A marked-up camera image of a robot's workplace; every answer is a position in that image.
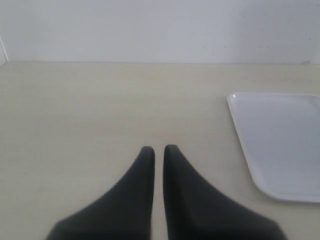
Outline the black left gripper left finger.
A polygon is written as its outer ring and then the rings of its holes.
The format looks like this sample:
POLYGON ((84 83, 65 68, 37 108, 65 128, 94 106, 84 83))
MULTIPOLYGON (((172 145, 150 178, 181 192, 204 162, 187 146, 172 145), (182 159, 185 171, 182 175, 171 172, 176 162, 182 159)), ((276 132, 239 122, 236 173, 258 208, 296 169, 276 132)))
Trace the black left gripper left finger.
POLYGON ((141 148, 123 177, 103 196, 55 224, 48 240, 149 240, 155 152, 141 148))

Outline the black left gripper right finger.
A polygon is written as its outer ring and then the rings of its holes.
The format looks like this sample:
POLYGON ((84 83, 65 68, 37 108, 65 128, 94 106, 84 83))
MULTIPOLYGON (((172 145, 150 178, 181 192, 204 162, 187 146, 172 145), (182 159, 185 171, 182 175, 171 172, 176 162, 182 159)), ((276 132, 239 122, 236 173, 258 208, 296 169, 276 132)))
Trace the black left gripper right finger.
POLYGON ((176 145, 163 157, 163 198, 170 240, 284 240, 279 225, 206 181, 176 145))

